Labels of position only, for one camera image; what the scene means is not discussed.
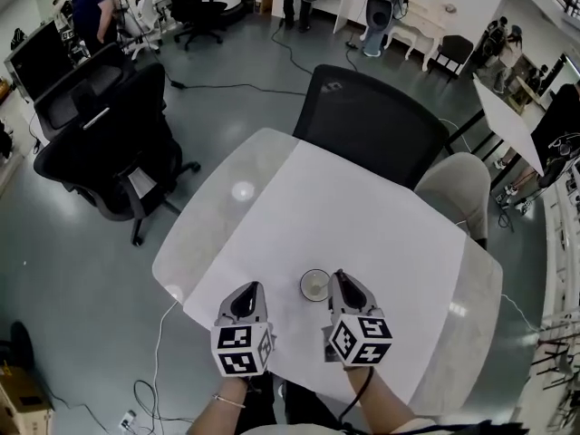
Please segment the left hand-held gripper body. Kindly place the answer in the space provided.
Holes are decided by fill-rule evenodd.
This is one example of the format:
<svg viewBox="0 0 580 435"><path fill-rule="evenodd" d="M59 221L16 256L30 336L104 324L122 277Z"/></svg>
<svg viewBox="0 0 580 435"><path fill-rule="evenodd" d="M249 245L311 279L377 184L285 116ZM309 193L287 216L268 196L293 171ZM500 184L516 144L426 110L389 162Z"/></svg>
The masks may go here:
<svg viewBox="0 0 580 435"><path fill-rule="evenodd" d="M275 349L266 296L257 298L256 291L253 295L248 292L253 282L240 286L223 300L210 331L212 354L224 377L264 374Z"/></svg>

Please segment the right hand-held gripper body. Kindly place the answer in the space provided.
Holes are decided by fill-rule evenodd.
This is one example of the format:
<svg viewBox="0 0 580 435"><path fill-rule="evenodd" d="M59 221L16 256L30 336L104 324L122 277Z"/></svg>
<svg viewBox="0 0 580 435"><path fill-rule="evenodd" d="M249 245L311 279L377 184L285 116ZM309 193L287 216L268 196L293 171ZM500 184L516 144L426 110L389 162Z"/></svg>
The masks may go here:
<svg viewBox="0 0 580 435"><path fill-rule="evenodd" d="M328 288L331 324L323 328L324 360L346 368L373 367L391 347L392 333L372 292L347 275L350 284Z"/></svg>

